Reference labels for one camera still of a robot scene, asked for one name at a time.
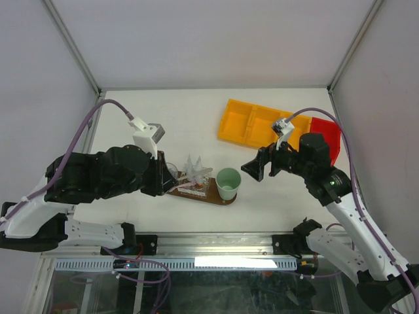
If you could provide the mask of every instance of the wooden base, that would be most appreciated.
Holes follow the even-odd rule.
[[[171,192],[168,192],[167,194],[170,194],[173,196],[179,196],[180,198],[188,198],[190,200],[203,201],[205,203],[211,203],[211,204],[222,205],[222,206],[230,205],[237,198],[237,194],[236,194],[232,200],[229,200],[229,201],[223,200],[220,197],[220,194],[218,193],[217,183],[215,182],[215,178],[211,178],[211,182],[208,187],[207,198],[200,198],[198,196],[193,196],[191,194],[183,194],[183,193],[180,193],[177,189]]]

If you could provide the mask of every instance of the green cup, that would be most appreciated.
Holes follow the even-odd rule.
[[[237,194],[238,187],[242,183],[242,177],[237,170],[224,168],[218,172],[215,182],[217,183],[220,197],[225,201],[229,201]]]

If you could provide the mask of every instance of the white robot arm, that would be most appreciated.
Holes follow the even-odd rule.
[[[122,107],[106,99],[95,110],[107,102]],[[96,154],[70,151],[68,159],[66,155],[57,158],[28,197],[18,204],[3,204],[0,247],[42,252],[58,245],[100,245],[110,249],[137,245],[132,224],[90,224],[76,221],[70,214],[79,203],[137,190],[151,196],[163,195],[177,185],[166,167],[164,153],[157,150],[156,144],[165,133],[163,127],[146,124],[128,111],[126,115],[135,129],[136,145],[112,147]]]
[[[256,159],[243,165],[242,170],[261,181],[264,167],[270,162],[271,177],[286,171],[304,179],[309,193],[341,223],[359,252],[335,240],[314,220],[294,228],[292,242],[299,245],[287,251],[303,248],[323,255],[354,282],[363,301],[380,312],[410,292],[407,280],[418,285],[419,265],[410,265],[397,252],[365,209],[348,176],[331,165],[323,135],[302,135],[296,151],[284,140],[293,131],[290,124],[286,119],[275,122],[272,128],[280,136],[278,141],[260,148]]]

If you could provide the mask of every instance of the glass enclosure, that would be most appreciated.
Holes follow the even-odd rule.
[[[125,270],[122,274],[156,281],[165,272]],[[289,271],[178,270],[171,271],[170,284],[142,284],[115,276],[109,271],[56,270],[44,313],[374,313],[365,307],[354,284],[343,274],[300,279]]]

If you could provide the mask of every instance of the white wall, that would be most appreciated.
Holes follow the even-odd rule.
[[[419,1],[388,0],[335,89],[368,208],[419,262]]]
[[[373,0],[54,0],[103,88],[330,82]]]
[[[0,9],[0,203],[18,201],[63,154],[94,94],[40,1]],[[38,254],[0,250],[1,312],[21,314]]]

